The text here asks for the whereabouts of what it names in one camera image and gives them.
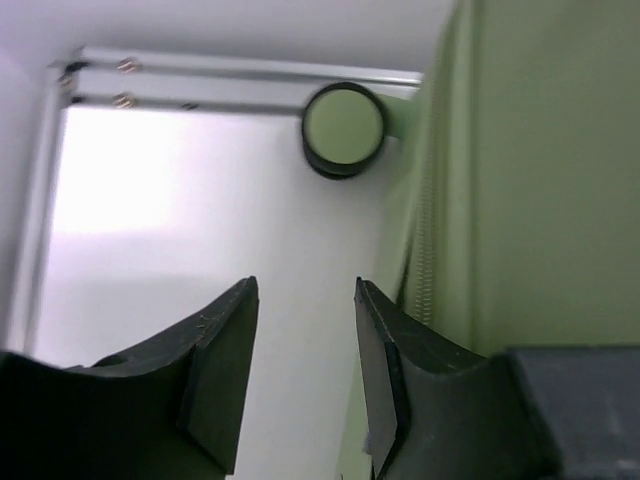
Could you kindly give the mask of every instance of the bolt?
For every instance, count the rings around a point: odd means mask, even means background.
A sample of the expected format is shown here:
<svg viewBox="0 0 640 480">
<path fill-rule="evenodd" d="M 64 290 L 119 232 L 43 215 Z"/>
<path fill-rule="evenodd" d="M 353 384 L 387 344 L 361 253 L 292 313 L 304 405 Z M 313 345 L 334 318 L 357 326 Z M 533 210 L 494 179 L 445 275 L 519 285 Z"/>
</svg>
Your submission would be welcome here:
<svg viewBox="0 0 640 480">
<path fill-rule="evenodd" d="M 113 105 L 116 108 L 132 108 L 136 103 L 136 99 L 129 93 L 120 93 L 113 97 Z"/>
<path fill-rule="evenodd" d="M 135 58 L 129 57 L 122 60 L 118 64 L 117 69 L 122 73 L 134 73 L 140 71 L 142 69 L 142 65 L 140 65 L 140 62 Z"/>
<path fill-rule="evenodd" d="M 64 92 L 70 92 L 71 90 L 74 89 L 76 85 L 73 75 L 70 75 L 68 73 L 60 77 L 59 83 L 60 83 L 60 88 L 62 88 Z"/>
</svg>

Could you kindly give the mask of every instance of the white panel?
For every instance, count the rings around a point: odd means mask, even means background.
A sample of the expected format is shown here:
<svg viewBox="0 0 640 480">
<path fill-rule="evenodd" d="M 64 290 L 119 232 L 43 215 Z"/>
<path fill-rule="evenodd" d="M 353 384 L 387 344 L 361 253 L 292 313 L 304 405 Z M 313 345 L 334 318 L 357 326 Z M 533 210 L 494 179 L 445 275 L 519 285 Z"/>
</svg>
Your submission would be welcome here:
<svg viewBox="0 0 640 480">
<path fill-rule="evenodd" d="M 453 0 L 3 0 L 0 45 L 39 73 L 84 44 L 422 71 Z"/>
<path fill-rule="evenodd" d="M 0 51 L 0 346 L 4 345 L 39 91 Z"/>
<path fill-rule="evenodd" d="M 389 161 L 333 182 L 294 117 L 73 108 L 36 357 L 90 364 L 256 275 L 239 480 L 331 479 Z"/>
</svg>

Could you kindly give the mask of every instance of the aluminum frame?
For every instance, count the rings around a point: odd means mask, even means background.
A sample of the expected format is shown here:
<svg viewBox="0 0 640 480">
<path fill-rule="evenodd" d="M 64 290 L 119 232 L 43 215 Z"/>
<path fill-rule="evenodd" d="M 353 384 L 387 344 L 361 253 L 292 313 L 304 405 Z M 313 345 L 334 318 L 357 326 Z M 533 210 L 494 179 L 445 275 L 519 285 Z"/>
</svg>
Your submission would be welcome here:
<svg viewBox="0 0 640 480">
<path fill-rule="evenodd" d="M 56 62 L 47 70 L 14 278 L 7 347 L 27 354 L 37 327 L 68 106 L 291 114 L 329 83 L 354 81 L 379 93 L 407 97 L 421 81 L 416 72 L 99 47 L 79 49 L 71 58 L 71 63 Z M 123 68 L 127 64 L 134 67 Z"/>
</svg>

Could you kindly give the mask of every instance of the green cloth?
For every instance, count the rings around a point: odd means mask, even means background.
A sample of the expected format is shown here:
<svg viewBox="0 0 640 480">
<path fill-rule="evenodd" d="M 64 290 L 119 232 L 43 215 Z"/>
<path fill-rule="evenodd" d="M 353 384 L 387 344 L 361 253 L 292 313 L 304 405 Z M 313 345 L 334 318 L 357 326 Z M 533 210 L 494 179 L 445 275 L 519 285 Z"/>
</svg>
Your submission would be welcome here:
<svg viewBox="0 0 640 480">
<path fill-rule="evenodd" d="M 487 355 L 640 343 L 639 18 L 638 0 L 459 4 L 406 122 L 373 279 L 396 297 L 407 271 L 408 313 Z M 338 473 L 368 480 L 355 371 Z"/>
</svg>

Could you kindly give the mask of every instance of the round green disc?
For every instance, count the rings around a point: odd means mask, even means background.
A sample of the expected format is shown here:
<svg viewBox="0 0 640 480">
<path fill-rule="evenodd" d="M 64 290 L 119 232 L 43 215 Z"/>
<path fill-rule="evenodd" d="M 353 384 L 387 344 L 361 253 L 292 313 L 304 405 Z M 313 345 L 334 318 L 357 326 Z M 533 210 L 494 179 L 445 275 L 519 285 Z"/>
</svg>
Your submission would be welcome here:
<svg viewBox="0 0 640 480">
<path fill-rule="evenodd" d="M 324 159 L 342 165 L 371 155 L 383 136 L 382 113 L 373 101 L 352 90 L 332 90 L 307 112 L 305 136 Z"/>
</svg>

